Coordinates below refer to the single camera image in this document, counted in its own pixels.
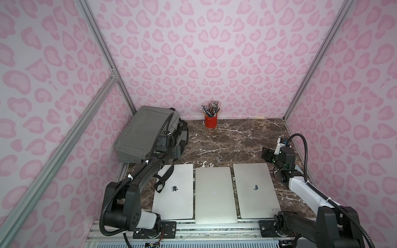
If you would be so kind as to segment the silver apple laptop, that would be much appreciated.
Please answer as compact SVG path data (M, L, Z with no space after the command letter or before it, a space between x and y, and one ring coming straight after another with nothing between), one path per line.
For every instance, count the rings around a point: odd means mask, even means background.
M177 164L165 187L155 192L152 212L162 220L187 220L193 218L193 165Z
M234 164L233 171L241 218L272 219L280 205L268 165Z
M197 225L237 223L229 167L201 167L195 170L194 216Z

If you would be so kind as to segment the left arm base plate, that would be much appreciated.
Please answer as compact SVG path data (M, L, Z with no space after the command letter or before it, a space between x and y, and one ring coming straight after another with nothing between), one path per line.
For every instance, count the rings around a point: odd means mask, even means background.
M176 236L176 222L162 221L153 229L140 229L133 232L133 239L174 239Z

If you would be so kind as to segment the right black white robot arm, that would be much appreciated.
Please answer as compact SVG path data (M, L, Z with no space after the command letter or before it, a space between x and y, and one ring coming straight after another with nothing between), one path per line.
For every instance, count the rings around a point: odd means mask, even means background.
M290 146L295 137L300 137L304 144L302 172L295 168L296 154ZM298 195L316 214L316 219L310 220L293 211L280 211L274 216L275 232L283 236L294 234L294 248L300 238L318 248L373 248L375 244L361 226L357 211L333 201L309 181L308 155L307 140L300 133L279 137L275 149L262 149L261 157L274 166L277 181Z

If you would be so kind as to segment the grey laptop bag with strap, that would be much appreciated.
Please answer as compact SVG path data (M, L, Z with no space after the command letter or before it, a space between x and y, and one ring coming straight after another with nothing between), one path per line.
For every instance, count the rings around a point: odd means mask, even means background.
M173 108L143 106L115 141L114 149L124 163L140 164L150 158L158 158L165 162L172 159L171 156L155 152L160 135L179 138L182 156L189 139L187 122L182 120Z

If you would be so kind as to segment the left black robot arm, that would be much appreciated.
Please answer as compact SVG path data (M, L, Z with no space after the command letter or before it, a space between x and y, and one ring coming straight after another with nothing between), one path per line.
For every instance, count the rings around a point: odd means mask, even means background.
M189 129L173 108L143 107L133 116L116 140L118 156L135 164L135 171L105 188L99 229L104 236L142 230L150 238L162 233L161 216L144 211L141 193L147 183L157 178L155 190L160 193L174 168L159 176L169 162L178 160L188 144Z

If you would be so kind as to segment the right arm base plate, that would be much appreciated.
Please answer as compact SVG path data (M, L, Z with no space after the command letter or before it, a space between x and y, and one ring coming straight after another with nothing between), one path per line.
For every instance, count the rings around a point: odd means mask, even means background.
M280 237L277 233L274 220L260 220L259 231L262 238L277 238Z

